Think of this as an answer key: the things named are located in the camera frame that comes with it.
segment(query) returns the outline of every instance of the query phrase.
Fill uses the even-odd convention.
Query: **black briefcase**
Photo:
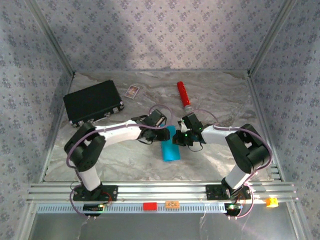
[[[124,102],[112,80],[69,93],[63,101],[70,124],[74,127],[96,122],[124,109]]]

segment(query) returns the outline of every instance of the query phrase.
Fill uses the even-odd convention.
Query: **blue block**
[[[179,146],[172,143],[172,137],[176,134],[176,128],[175,126],[168,126],[167,129],[170,131],[170,140],[161,142],[163,161],[180,160]]]

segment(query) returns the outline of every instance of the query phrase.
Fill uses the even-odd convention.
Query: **playing card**
[[[134,99],[135,96],[137,95],[139,91],[139,87],[138,86],[134,86],[134,85],[131,85],[128,90],[126,91],[125,93],[125,97],[127,98],[130,98],[130,99]]]

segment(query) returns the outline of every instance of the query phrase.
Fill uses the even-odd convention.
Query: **red block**
[[[185,107],[190,105],[190,100],[187,94],[187,90],[185,88],[185,84],[182,81],[178,81],[176,85],[178,87],[183,106]]]
[[[156,202],[144,202],[143,211],[157,211],[158,204]]]

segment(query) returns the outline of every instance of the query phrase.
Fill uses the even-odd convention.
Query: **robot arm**
[[[225,131],[213,125],[203,126],[194,113],[184,116],[179,125],[181,130],[177,130],[172,138],[174,144],[192,146],[193,142],[199,142],[229,146],[236,165],[221,183],[228,189],[230,197],[238,194],[244,183],[270,157],[264,144],[243,130]],[[241,129],[259,135],[250,124],[245,124]]]
[[[149,116],[144,115],[135,117],[120,124],[93,126],[91,123],[87,122],[82,125],[64,146],[64,151],[68,154],[71,148],[83,136],[90,132],[101,130],[101,132],[94,133],[86,138],[86,140],[90,142],[88,145],[84,141],[81,142],[70,156],[70,165],[77,169],[78,177],[82,181],[86,190],[93,192],[102,184],[98,177],[95,164],[97,163],[104,146],[141,138],[145,138],[147,141],[152,142],[169,140],[170,133],[166,128],[148,129],[141,126],[128,126],[132,124],[141,124],[150,127],[159,127],[166,119],[167,118],[160,111],[155,110]]]

